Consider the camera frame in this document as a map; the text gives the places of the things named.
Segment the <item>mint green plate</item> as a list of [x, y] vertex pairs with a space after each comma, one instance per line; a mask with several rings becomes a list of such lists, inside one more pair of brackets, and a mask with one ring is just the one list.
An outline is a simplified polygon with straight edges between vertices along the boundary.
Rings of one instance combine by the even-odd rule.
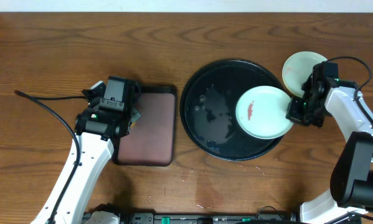
[[257, 86], [246, 91], [235, 108], [238, 125], [247, 134], [259, 139], [275, 139], [293, 126], [286, 118], [291, 98], [273, 86]]
[[302, 85], [307, 81], [313, 71], [313, 67], [327, 58], [310, 51], [297, 52], [291, 55], [283, 65], [282, 79], [289, 79], [293, 82], [293, 92], [297, 97], [302, 97], [304, 91]]

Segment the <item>green yellow sponge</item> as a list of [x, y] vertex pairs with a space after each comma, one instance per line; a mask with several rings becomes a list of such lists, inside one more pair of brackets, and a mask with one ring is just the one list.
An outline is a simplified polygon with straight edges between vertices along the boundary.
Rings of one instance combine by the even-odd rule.
[[140, 117], [141, 117], [140, 112], [137, 109], [133, 108], [131, 110], [130, 127], [132, 127], [135, 124], [135, 122], [137, 122], [137, 120], [140, 119]]

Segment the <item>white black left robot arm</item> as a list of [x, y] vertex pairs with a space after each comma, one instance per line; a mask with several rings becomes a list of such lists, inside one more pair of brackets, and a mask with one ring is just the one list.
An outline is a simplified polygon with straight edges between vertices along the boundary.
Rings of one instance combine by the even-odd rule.
[[82, 93], [88, 106], [75, 119], [68, 158], [34, 223], [81, 223], [100, 173], [140, 117], [139, 82], [109, 77]]

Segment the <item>mint green plate top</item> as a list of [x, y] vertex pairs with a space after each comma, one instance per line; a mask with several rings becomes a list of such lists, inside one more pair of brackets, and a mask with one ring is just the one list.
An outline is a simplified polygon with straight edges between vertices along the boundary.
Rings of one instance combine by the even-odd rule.
[[297, 52], [291, 55], [283, 65], [282, 79], [289, 79], [293, 82], [293, 92], [297, 97], [302, 97], [304, 91], [302, 85], [307, 81], [313, 71], [313, 67], [327, 58], [310, 51]]

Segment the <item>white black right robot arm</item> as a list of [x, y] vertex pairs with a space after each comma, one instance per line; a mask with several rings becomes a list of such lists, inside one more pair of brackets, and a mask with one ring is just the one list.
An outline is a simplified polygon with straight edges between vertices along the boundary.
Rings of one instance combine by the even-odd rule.
[[330, 188], [300, 206], [301, 223], [357, 223], [373, 221], [373, 113], [361, 86], [341, 80], [334, 59], [313, 67], [302, 84], [302, 97], [294, 96], [286, 118], [302, 126], [322, 127], [335, 119], [346, 145], [333, 169]]

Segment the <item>yellow plate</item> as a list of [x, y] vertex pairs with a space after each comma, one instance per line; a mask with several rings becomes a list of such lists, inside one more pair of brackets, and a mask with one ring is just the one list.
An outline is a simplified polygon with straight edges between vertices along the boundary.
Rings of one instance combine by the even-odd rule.
[[283, 84], [284, 86], [286, 87], [286, 89], [293, 95], [294, 92], [293, 92], [293, 82], [289, 79], [283, 79]]

